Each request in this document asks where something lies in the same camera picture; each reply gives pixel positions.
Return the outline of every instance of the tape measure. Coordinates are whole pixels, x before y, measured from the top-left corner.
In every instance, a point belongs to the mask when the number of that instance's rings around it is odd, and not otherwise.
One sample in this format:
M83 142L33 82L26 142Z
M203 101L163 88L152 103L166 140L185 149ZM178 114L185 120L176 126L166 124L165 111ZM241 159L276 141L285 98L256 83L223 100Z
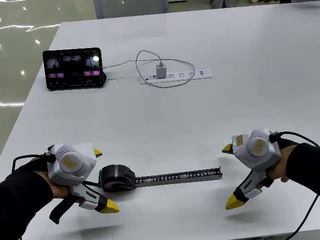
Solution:
M152 176L137 176L125 165L108 165L99 172L98 185L105 192L130 191L135 188L218 180L221 168L167 173Z

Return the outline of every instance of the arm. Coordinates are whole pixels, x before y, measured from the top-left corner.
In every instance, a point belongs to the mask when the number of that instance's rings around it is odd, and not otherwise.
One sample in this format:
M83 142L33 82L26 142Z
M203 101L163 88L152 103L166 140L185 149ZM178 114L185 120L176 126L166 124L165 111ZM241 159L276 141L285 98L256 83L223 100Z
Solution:
M35 214L53 198L69 192L65 186L53 184L46 172L30 170L35 164L37 160L27 163L0 183L0 226L10 240L19 239Z
M267 175L283 182L291 179L319 195L319 159L320 147L307 143L291 145L281 150L280 162L269 168Z

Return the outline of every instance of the power outlet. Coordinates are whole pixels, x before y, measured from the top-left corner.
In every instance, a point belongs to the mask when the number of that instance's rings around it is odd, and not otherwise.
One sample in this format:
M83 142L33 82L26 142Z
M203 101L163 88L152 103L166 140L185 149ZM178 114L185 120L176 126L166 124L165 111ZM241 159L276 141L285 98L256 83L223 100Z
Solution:
M194 74L193 71L178 71L178 72L167 72L166 78L157 79L156 75L145 76L144 79L151 84L176 82L188 80ZM212 78L212 72L210 69L196 69L192 80L195 79L209 79ZM140 77L140 84L146 84L145 81Z

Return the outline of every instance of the label sticker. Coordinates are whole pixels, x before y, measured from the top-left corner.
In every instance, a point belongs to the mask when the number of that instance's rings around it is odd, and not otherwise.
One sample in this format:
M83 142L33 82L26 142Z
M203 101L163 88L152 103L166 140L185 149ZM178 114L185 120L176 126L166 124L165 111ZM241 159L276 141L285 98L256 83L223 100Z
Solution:
M261 139L258 139L255 142L255 145L254 145L254 148L253 148L253 152L256 153L256 154L260 154L262 152L262 150L264 149L265 144L266 143L264 141L262 141Z
M244 144L244 140L242 138L242 135L236 136L235 139L236 139L236 145L238 147L241 146L242 144Z
M65 165L68 169L74 170L78 163L74 160L72 160L70 157L65 156L62 160L61 163Z

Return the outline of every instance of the black sleeve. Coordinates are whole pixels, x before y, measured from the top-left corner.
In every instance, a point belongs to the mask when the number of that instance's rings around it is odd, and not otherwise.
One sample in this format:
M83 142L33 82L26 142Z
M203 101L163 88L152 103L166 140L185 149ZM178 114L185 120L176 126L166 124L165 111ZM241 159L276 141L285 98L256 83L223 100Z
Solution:
M53 199L53 193L39 174L16 171L0 183L1 235L19 239L35 214Z
M301 143L290 153L286 163L289 179L320 195L320 147Z

